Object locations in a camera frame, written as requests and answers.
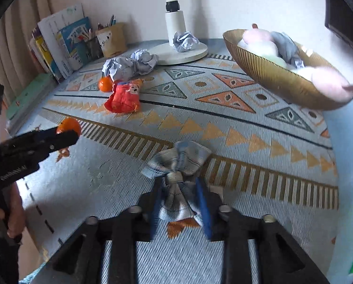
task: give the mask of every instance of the curtain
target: curtain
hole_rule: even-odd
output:
[[[49,15],[48,0],[15,0],[0,19],[0,84],[7,106],[39,74],[28,43],[37,22]]]

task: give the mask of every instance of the human hand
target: human hand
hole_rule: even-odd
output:
[[[10,192],[10,214],[8,221],[7,235],[15,238],[21,234],[26,224],[26,217],[22,206],[22,200],[16,183],[12,184]],[[0,208],[0,220],[5,218],[4,211]]]

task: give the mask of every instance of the wall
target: wall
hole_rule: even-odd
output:
[[[49,0],[53,12],[82,2],[93,26],[112,13],[127,22],[129,43],[167,39],[165,0]],[[324,26],[325,0],[179,0],[187,29],[200,38],[221,38],[229,29],[284,31],[335,65],[353,83],[353,50]]]

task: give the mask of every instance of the golden bowl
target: golden bowl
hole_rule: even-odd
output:
[[[245,29],[226,31],[223,34],[225,45],[242,70],[267,90],[288,102],[313,110],[334,110],[350,102],[334,101],[321,94],[312,82],[300,75],[238,47],[237,44],[242,39],[242,34],[245,31]],[[298,54],[305,66],[327,66],[337,70],[317,53],[308,56],[302,50],[302,45],[296,42],[295,44],[299,48]]]

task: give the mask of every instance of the orange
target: orange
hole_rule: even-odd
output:
[[[78,136],[81,135],[81,125],[75,118],[66,118],[58,125],[56,133],[63,133],[68,130],[74,130]]]
[[[113,82],[111,80],[111,77],[102,77],[102,79],[99,80],[99,90],[102,92],[112,92],[112,85]]]

